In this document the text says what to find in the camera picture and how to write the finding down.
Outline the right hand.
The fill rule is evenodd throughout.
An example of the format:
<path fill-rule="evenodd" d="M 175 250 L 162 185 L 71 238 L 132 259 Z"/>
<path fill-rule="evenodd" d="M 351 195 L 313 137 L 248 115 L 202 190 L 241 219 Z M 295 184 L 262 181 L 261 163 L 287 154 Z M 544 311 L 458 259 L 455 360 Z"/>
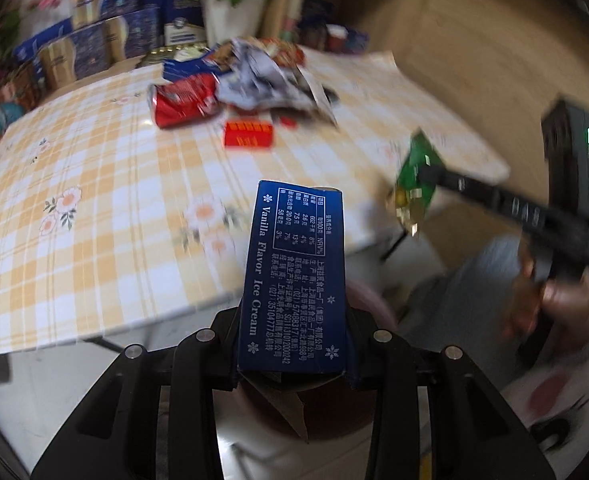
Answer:
<path fill-rule="evenodd" d="M 589 343 L 589 272 L 578 282 L 551 280 L 537 285 L 536 263 L 525 246 L 519 247 L 521 270 L 512 284 L 503 333 L 507 338 L 529 336 L 538 325 L 538 315 L 547 314 L 560 326 L 557 351 L 579 350 Z"/>

